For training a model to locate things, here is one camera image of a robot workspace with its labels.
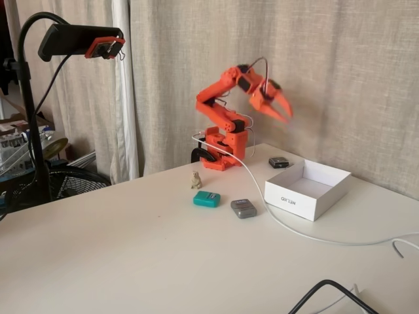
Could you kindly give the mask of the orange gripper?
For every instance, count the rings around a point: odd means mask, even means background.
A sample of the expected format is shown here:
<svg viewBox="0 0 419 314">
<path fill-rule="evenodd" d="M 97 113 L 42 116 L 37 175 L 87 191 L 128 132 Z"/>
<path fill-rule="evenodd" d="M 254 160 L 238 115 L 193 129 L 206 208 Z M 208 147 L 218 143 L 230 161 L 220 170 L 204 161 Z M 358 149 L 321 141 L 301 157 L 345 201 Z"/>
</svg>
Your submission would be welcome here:
<svg viewBox="0 0 419 314">
<path fill-rule="evenodd" d="M 293 117 L 292 106 L 285 98 L 281 86 L 275 80 L 263 80 L 252 93 L 249 102 L 254 109 L 279 122 L 288 123 L 289 121 L 273 108 L 272 104 L 274 102 L 279 103 L 288 117 Z"/>
</svg>

